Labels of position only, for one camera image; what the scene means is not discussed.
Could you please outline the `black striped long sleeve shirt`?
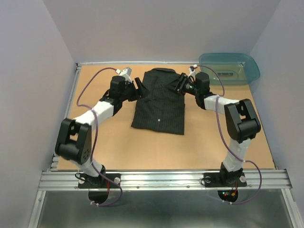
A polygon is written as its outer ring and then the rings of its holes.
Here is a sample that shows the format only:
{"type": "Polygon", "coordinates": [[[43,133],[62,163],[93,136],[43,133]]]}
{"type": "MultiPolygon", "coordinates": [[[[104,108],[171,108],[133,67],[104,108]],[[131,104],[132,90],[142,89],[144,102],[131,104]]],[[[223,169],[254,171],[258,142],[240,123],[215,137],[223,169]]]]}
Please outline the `black striped long sleeve shirt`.
{"type": "Polygon", "coordinates": [[[149,95],[136,102],[132,128],[184,135],[185,98],[174,91],[180,75],[170,68],[146,71],[149,95]]]}

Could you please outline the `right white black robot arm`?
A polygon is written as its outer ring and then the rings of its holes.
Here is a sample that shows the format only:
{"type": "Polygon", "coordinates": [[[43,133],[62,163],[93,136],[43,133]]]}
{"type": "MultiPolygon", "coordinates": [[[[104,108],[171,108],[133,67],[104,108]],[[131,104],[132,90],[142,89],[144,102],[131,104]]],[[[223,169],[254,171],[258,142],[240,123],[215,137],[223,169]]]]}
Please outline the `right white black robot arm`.
{"type": "Polygon", "coordinates": [[[198,107],[214,111],[216,117],[224,115],[230,142],[225,143],[228,152],[219,172],[203,174],[202,185],[207,188],[245,187],[246,178],[243,164],[247,149],[261,124],[249,99],[233,100],[216,95],[210,91],[209,75],[199,72],[195,77],[182,73],[174,89],[180,94],[191,94],[198,107]]]}

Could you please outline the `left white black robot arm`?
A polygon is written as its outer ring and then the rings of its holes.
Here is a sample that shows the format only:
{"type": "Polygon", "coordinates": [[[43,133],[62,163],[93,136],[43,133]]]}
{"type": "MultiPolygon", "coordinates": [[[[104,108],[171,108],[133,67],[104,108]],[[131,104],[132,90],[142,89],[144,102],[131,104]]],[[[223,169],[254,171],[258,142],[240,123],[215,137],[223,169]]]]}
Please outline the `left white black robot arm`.
{"type": "Polygon", "coordinates": [[[124,101],[136,101],[148,93],[138,77],[128,81],[124,76],[113,76],[110,88],[94,107],[77,118],[66,118],[61,122],[55,153],[81,170],[76,175],[80,188],[110,186],[105,167],[93,158],[97,140],[92,139],[92,132],[97,132],[99,124],[113,117],[122,108],[124,101]]]}

